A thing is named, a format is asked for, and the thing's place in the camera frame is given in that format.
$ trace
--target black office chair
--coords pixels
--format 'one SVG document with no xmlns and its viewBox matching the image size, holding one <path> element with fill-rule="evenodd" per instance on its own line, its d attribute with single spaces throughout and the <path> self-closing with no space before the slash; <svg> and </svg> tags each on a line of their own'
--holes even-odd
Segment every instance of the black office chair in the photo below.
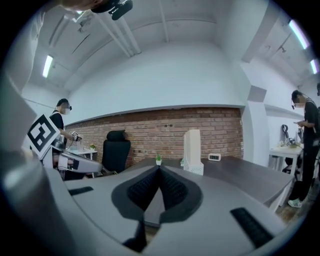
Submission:
<svg viewBox="0 0 320 256">
<path fill-rule="evenodd" d="M 130 147 L 131 142 L 126 140 L 125 130 L 108 132 L 103 143 L 103 167 L 114 174 L 124 171 Z"/>
</svg>

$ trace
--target digital clock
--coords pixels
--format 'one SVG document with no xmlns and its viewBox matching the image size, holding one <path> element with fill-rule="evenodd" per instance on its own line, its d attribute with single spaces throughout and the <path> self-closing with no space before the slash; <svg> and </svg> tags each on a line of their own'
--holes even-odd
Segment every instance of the digital clock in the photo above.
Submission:
<svg viewBox="0 0 320 256">
<path fill-rule="evenodd" d="M 208 155 L 208 160 L 210 161 L 220 161 L 221 160 L 221 154 L 218 153 L 210 153 Z"/>
</svg>

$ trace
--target ceiling light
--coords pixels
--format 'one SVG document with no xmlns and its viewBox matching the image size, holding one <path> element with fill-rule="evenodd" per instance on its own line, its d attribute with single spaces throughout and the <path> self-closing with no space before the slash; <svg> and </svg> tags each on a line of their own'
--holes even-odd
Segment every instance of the ceiling light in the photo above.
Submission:
<svg viewBox="0 0 320 256">
<path fill-rule="evenodd" d="M 74 17 L 72 18 L 72 21 L 76 23 L 86 13 L 86 11 L 76 10 L 75 12 L 76 13 L 74 14 Z"/>
<path fill-rule="evenodd" d="M 311 67 L 312 67 L 312 71 L 314 74 L 318 73 L 318 68 L 317 68 L 317 63 L 316 63 L 316 60 L 313 59 L 310 61 L 310 64 L 311 64 Z"/>
<path fill-rule="evenodd" d="M 303 34 L 303 32 L 301 31 L 301 29 L 299 28 L 298 24 L 292 19 L 289 22 L 289 26 L 295 33 L 298 40 L 300 41 L 300 44 L 302 45 L 303 49 L 306 49 L 310 44 L 306 39 L 305 35 Z"/>
<path fill-rule="evenodd" d="M 50 66 L 51 66 L 51 63 L 53 61 L 53 57 L 51 57 L 50 55 L 48 55 L 46 57 L 46 60 L 45 60 L 45 64 L 44 64 L 44 68 L 43 68 L 43 73 L 42 75 L 47 78 L 48 74 L 49 74 L 49 70 L 50 70 Z"/>
</svg>

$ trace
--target black t-shirt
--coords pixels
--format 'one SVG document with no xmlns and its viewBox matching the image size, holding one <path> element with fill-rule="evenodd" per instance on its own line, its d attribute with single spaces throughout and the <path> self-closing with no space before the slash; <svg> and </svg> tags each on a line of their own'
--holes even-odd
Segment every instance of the black t-shirt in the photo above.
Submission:
<svg viewBox="0 0 320 256">
<path fill-rule="evenodd" d="M 50 119 L 58 129 L 64 129 L 64 121 L 62 120 L 61 114 L 57 110 L 52 112 Z"/>
<path fill-rule="evenodd" d="M 304 127 L 303 142 L 305 146 L 309 146 L 313 144 L 320 133 L 319 110 L 310 98 L 307 98 L 305 103 L 304 120 L 314 124 L 314 127 L 312 128 Z"/>
</svg>

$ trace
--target black camera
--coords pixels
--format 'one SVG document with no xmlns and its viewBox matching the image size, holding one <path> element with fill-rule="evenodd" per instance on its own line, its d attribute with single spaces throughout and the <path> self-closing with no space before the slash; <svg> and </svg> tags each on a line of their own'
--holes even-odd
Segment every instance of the black camera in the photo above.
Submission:
<svg viewBox="0 0 320 256">
<path fill-rule="evenodd" d="M 91 9 L 96 14 L 108 12 L 114 21 L 120 19 L 134 6 L 132 0 L 120 2 L 120 0 L 104 0 L 97 8 Z"/>
</svg>

